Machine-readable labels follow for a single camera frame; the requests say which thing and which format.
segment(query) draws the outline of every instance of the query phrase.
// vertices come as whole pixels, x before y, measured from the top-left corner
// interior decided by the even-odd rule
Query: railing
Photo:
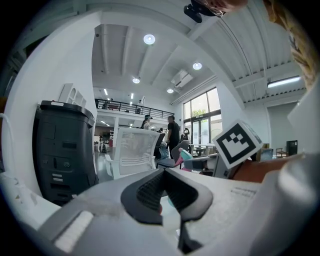
[[[112,110],[112,111],[120,111],[126,113],[133,113],[138,115],[150,115],[152,118],[161,118],[161,119],[168,119],[169,116],[173,116],[174,113],[146,107],[146,106],[139,106],[119,101],[110,101],[105,99],[94,99],[95,106],[97,109],[101,110]]]

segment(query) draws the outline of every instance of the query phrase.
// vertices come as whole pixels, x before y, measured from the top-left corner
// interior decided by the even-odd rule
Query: black shirt
[[[171,136],[169,141],[172,143],[178,143],[180,139],[179,125],[173,121],[168,123],[168,130],[171,130]]]

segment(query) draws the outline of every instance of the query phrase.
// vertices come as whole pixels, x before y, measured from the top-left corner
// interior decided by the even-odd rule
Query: person in black shirt
[[[179,144],[180,132],[179,125],[175,122],[175,117],[173,115],[168,117],[168,140],[170,157],[173,159],[171,151]]]

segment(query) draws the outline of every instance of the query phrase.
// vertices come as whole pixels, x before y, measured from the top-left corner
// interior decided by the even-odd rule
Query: glasses
[[[198,4],[205,6],[206,8],[209,9],[210,12],[212,12],[215,16],[221,18],[225,13],[221,10],[218,10],[216,7],[209,6],[207,0],[194,0]]]

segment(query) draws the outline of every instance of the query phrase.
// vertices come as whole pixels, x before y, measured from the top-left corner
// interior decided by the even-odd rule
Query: white cable
[[[15,154],[14,154],[15,141],[14,141],[14,135],[13,135],[13,132],[12,132],[12,127],[11,127],[9,118],[7,117],[6,114],[0,113],[0,118],[2,118],[3,120],[6,121],[6,124],[8,125],[8,128],[9,128],[9,134],[10,134],[10,140],[11,140],[11,155],[12,155],[12,160],[13,160],[13,170],[12,170],[12,172],[13,172],[15,178],[17,179],[17,181],[19,183],[20,180],[19,180],[18,175],[17,175],[17,168],[16,168],[16,162],[15,162]]]

